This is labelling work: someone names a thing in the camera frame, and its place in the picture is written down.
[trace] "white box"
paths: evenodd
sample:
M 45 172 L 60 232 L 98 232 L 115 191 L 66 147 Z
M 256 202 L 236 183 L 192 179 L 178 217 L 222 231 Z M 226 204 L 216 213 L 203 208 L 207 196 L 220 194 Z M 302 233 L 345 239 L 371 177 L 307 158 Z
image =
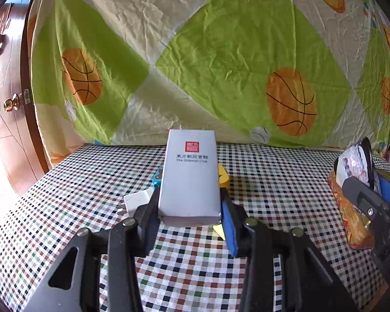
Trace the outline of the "white box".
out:
M 214 131 L 169 131 L 159 217 L 178 227 L 217 224 L 221 216 Z

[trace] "door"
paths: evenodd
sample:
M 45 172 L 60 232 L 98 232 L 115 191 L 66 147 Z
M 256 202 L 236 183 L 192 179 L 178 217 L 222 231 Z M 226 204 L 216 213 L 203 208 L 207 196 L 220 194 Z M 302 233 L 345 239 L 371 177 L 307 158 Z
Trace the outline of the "door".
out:
M 32 0 L 0 8 L 0 157 L 21 196 L 48 170 L 31 97 L 26 21 Z

